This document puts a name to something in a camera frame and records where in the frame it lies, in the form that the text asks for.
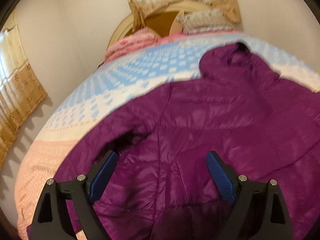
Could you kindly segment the beige curtain on left wall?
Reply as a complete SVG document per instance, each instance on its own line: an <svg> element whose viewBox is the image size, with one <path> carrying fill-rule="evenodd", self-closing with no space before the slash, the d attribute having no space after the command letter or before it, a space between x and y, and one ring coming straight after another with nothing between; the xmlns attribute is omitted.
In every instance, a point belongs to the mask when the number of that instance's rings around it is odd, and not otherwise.
<svg viewBox="0 0 320 240"><path fill-rule="evenodd" d="M13 11L1 30L1 166L18 130L46 97L24 52Z"/></svg>

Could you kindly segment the striped grey pillow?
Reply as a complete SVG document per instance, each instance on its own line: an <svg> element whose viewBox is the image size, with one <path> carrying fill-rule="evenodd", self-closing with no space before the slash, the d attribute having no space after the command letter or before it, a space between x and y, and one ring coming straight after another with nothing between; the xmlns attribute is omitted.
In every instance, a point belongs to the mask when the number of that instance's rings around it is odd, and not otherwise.
<svg viewBox="0 0 320 240"><path fill-rule="evenodd" d="M206 32L233 31L233 25L219 9L182 13L176 16L186 35Z"/></svg>

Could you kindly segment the cream wooden headboard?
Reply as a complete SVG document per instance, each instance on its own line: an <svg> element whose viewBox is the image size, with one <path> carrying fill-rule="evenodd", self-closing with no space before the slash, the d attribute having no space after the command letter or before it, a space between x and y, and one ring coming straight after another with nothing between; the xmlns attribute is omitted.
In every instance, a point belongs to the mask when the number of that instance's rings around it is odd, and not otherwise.
<svg viewBox="0 0 320 240"><path fill-rule="evenodd" d="M155 32L159 37L169 36L182 30L181 25L175 21L178 14L182 14L183 12L207 11L209 9L209 6L199 2L189 0L181 1L155 11L146 19L146 27ZM133 15L129 14L116 27L107 48L116 43L119 39L134 33L132 27Z"/></svg>

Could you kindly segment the purple puffer hooded jacket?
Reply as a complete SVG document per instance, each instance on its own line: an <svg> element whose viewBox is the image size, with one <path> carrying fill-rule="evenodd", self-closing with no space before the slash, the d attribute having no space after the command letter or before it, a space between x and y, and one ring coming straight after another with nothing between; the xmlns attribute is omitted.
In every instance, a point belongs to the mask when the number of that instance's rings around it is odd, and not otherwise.
<svg viewBox="0 0 320 240"><path fill-rule="evenodd" d="M293 239L319 238L319 92L282 78L244 43L207 51L198 79L165 83L88 131L57 169L117 165L95 210L110 239L217 239L232 206L206 165L280 186Z"/></svg>

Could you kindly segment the polka dot bed quilt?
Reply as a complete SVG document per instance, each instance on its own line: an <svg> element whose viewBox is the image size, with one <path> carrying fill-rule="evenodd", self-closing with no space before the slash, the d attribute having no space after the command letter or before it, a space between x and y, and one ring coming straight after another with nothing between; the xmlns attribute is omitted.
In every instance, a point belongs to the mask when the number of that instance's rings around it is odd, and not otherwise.
<svg viewBox="0 0 320 240"><path fill-rule="evenodd" d="M52 178L76 143L116 108L170 81L199 77L199 60L211 48L242 41L282 78L319 91L319 74L295 56L243 33L172 35L158 46L142 49L99 67L43 126L17 174L14 199L17 230L27 239L36 203L47 179Z"/></svg>

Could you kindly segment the pink folded blanket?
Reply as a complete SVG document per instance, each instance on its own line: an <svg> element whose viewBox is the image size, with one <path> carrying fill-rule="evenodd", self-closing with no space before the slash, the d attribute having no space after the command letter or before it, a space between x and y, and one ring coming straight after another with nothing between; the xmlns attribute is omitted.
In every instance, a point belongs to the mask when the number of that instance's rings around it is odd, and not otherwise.
<svg viewBox="0 0 320 240"><path fill-rule="evenodd" d="M158 43L161 37L149 28L143 28L139 31L121 38L110 45L105 53L105 63L113 61L121 56L132 52L153 46Z"/></svg>

